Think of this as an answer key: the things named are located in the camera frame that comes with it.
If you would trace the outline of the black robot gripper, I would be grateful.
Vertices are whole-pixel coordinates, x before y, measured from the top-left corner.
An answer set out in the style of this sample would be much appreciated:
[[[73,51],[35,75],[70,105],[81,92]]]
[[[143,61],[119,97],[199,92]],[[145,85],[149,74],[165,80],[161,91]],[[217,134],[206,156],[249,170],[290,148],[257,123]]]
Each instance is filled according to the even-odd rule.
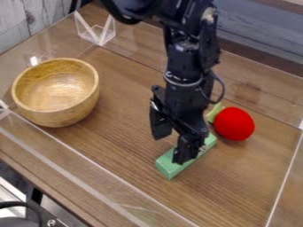
[[[210,135],[205,120],[209,101],[201,91],[203,85],[203,79],[191,83],[166,80],[166,87],[151,87],[151,134],[155,140],[169,137],[174,129],[181,134],[173,151],[173,163],[179,165],[198,157]]]

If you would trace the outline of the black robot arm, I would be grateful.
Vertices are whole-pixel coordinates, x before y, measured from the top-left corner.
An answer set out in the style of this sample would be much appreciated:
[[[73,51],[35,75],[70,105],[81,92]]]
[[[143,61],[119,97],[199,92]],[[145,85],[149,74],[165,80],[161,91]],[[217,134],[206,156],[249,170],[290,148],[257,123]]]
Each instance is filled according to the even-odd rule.
[[[146,19],[162,23],[167,53],[166,85],[151,87],[151,133],[159,140],[179,133],[173,162],[197,158],[210,131],[205,110],[213,99],[214,73],[221,47],[217,36],[218,12],[214,0],[101,0],[111,16],[127,25]]]

